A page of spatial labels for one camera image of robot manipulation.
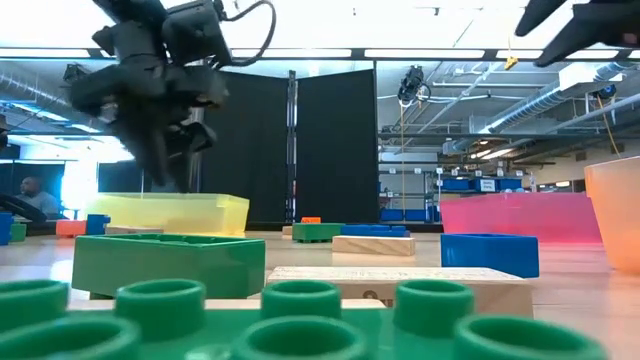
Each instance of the green block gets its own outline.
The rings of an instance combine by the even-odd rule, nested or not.
[[[208,299],[239,299],[264,286],[263,239],[132,234],[79,236],[71,286],[115,296],[138,281],[184,278],[207,286]]]
[[[12,224],[11,225],[11,242],[21,242],[27,238],[27,225],[26,224]]]
[[[340,235],[344,224],[293,224],[293,240],[297,242],[331,242]]]
[[[272,284],[260,310],[205,310],[204,285],[182,279],[127,286],[109,311],[67,312],[66,290],[0,285],[0,359],[607,359],[571,329],[470,315],[471,289],[446,281],[400,284],[394,309],[341,309],[340,291],[319,281]]]

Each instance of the man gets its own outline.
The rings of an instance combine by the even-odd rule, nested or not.
[[[57,218],[59,212],[58,201],[51,194],[42,191],[40,180],[35,177],[27,177],[20,184],[22,194],[16,198],[42,211],[48,218]]]

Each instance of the black curtain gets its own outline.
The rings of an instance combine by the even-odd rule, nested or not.
[[[284,222],[288,80],[226,76],[229,98],[204,115],[218,142],[203,152],[201,191],[249,199],[248,222]]]
[[[13,193],[13,164],[0,164],[0,194],[16,195]]]
[[[301,79],[296,126],[296,218],[378,222],[373,70]]]
[[[42,190],[60,201],[64,164],[13,164],[12,191],[10,195],[19,194],[22,180],[29,176],[40,179]]]
[[[150,180],[144,180],[145,191],[148,191],[151,187]],[[98,165],[99,192],[139,193],[142,189],[142,182],[142,171],[135,161],[121,161],[112,164]]]

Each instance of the orange block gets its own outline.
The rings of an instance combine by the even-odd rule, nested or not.
[[[75,237],[87,233],[86,220],[58,220],[56,221],[56,235],[59,237]]]
[[[319,224],[322,222],[322,218],[306,216],[303,217],[300,222],[302,222],[303,224]]]

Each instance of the yellow translucent bin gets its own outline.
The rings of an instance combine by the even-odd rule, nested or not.
[[[224,194],[99,193],[89,202],[86,212],[108,215],[114,226],[243,236],[249,200]]]

